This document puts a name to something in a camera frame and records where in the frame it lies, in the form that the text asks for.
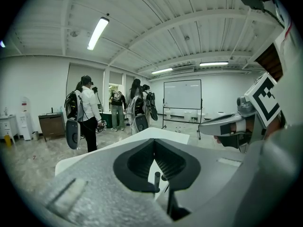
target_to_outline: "white cabinet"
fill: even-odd
[[[9,135],[15,144],[14,136],[18,135],[17,120],[15,115],[0,117],[0,139],[3,139],[5,135]]]

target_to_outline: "whiteboard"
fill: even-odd
[[[164,82],[164,107],[201,109],[201,80]]]

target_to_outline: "ceiling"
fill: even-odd
[[[109,24],[87,50],[100,17]],[[271,16],[240,0],[28,0],[4,38],[2,57],[66,56],[149,78],[155,70],[209,61],[259,70],[254,61],[281,32]]]

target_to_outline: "air conditioner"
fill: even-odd
[[[194,72],[193,66],[183,66],[172,69],[170,74],[180,74],[180,73],[187,73],[187,72]]]

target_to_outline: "fluorescent light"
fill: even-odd
[[[227,65],[228,61],[219,61],[219,62],[202,62],[200,66],[223,66]]]
[[[105,29],[105,27],[108,23],[109,23],[109,20],[107,18],[102,17],[99,20],[91,38],[90,38],[89,45],[87,47],[88,50],[92,51],[94,49],[100,35],[102,34],[103,30]]]
[[[167,68],[167,69],[164,69],[164,70],[154,71],[154,72],[152,72],[152,74],[157,74],[157,73],[161,73],[161,72],[165,72],[165,71],[169,71],[169,70],[172,70],[172,68]]]

